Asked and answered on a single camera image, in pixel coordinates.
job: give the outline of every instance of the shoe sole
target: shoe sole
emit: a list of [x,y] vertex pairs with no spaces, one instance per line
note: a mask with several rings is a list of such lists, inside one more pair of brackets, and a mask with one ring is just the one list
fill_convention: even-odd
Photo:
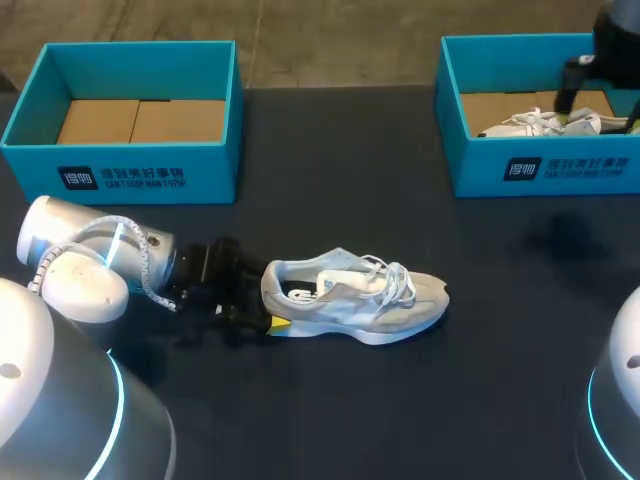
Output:
[[325,333],[342,333],[349,335],[356,340],[361,341],[367,345],[386,345],[388,343],[399,342],[412,337],[420,332],[425,331],[429,327],[435,325],[442,317],[444,311],[428,322],[416,325],[413,328],[402,330],[394,333],[375,333],[367,332],[359,328],[349,327],[347,325],[341,325],[339,323],[318,323],[307,322],[303,320],[290,320],[291,326],[287,329],[271,333],[274,337],[288,337],[288,338],[304,338],[304,337],[317,337],[318,335],[324,335]]

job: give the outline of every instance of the shoelace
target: shoelace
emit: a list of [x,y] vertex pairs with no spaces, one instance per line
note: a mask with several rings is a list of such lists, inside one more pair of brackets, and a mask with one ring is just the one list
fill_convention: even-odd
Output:
[[556,116],[555,112],[542,113],[539,108],[535,108],[532,112],[511,115],[511,118],[502,123],[524,126],[528,136],[540,137],[552,132],[562,133],[564,131],[561,126],[551,122],[551,119]]
[[[402,306],[413,304],[416,298],[416,287],[413,286],[409,271],[405,267],[398,262],[387,264],[373,255],[365,255],[362,259],[374,264],[371,271],[367,273],[367,280],[372,280],[378,273],[386,275],[386,284],[382,290],[362,294],[363,298],[373,297],[380,300],[378,312],[390,303],[397,303]],[[402,298],[407,291],[409,292],[409,296]]]

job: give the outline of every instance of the black tabletop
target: black tabletop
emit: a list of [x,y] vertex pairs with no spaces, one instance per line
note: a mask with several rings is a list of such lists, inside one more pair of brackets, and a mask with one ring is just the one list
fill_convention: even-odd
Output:
[[[174,419],[177,480],[579,478],[576,415],[640,278],[640,198],[456,200],[432,97],[251,91],[235,205],[105,209],[185,241],[231,235],[268,259],[341,246],[449,284],[442,326],[386,347],[232,348],[217,332],[166,347],[147,381]],[[4,162],[0,181],[0,276],[24,282],[27,204]],[[171,330],[151,302],[131,309],[132,338]]]

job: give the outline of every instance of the shoe box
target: shoe box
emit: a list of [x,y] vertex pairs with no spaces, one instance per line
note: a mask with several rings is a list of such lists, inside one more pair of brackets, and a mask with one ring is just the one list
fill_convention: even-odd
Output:
[[234,42],[48,44],[0,150],[29,201],[227,204],[242,102]]
[[[564,63],[591,34],[443,37],[435,109],[457,197],[640,192],[640,135],[478,138],[534,107],[552,111]],[[588,83],[574,109],[626,117],[640,92]]]

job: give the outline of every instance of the blue shoe box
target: blue shoe box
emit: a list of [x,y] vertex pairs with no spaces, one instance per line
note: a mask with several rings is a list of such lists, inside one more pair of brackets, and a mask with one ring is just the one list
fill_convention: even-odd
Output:
[[[564,63],[593,48],[591,34],[442,38],[435,108],[456,197],[640,192],[640,135],[477,138],[467,124],[461,94],[557,90]],[[618,117],[640,98],[586,89],[603,90]]]
[[[57,144],[78,99],[224,100],[220,141]],[[29,201],[228,204],[236,194],[242,104],[234,42],[47,44],[0,148]]]

